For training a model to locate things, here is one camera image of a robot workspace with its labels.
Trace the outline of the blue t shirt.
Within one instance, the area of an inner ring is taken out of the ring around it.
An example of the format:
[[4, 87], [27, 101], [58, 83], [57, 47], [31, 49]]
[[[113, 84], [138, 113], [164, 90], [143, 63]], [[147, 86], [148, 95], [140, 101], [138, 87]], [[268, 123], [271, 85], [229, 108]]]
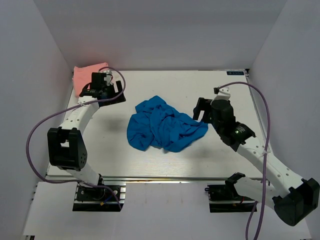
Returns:
[[137, 150], [149, 147], [179, 153], [205, 136], [208, 124], [193, 120], [155, 95], [135, 106], [127, 125], [127, 141]]

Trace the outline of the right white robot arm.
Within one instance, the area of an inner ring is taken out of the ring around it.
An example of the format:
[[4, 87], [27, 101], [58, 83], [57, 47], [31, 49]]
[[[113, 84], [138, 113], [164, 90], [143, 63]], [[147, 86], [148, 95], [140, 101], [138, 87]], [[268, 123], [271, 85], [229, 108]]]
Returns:
[[266, 193], [262, 193], [263, 185], [260, 181], [237, 172], [225, 180], [220, 196], [211, 197], [213, 201], [249, 198], [260, 202], [262, 196], [265, 196], [265, 204], [289, 226], [297, 225], [318, 207], [319, 183], [313, 178], [304, 179], [272, 153], [266, 153], [256, 134], [245, 124], [236, 121], [229, 100], [200, 97], [193, 109], [194, 120], [199, 118], [200, 111], [204, 112], [202, 122], [212, 124], [222, 142], [260, 172], [265, 171], [271, 183], [266, 186]]

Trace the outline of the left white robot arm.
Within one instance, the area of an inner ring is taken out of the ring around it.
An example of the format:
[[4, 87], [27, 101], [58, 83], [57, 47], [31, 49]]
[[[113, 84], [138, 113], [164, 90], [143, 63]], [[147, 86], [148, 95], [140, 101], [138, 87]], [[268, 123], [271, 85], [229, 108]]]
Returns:
[[87, 163], [88, 152], [83, 133], [100, 108], [126, 101], [124, 83], [113, 81], [113, 78], [109, 69], [93, 72], [91, 82], [79, 94], [77, 107], [72, 109], [59, 127], [50, 128], [47, 132], [50, 164], [89, 186], [88, 193], [96, 200], [105, 196], [106, 187], [101, 175]]

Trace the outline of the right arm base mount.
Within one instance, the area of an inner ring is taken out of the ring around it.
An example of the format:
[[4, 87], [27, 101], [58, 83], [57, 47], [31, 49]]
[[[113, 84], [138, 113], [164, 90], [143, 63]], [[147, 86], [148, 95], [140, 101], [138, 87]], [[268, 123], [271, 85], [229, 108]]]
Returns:
[[204, 188], [209, 199], [210, 213], [250, 213], [257, 211], [255, 201], [249, 197], [232, 196], [224, 184], [211, 184]]

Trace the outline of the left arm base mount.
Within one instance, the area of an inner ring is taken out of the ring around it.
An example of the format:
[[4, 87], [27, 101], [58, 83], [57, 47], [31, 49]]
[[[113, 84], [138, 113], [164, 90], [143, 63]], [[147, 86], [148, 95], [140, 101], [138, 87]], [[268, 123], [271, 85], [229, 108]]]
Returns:
[[78, 185], [75, 191], [73, 212], [120, 212], [125, 201], [125, 186], [108, 185], [105, 188]]

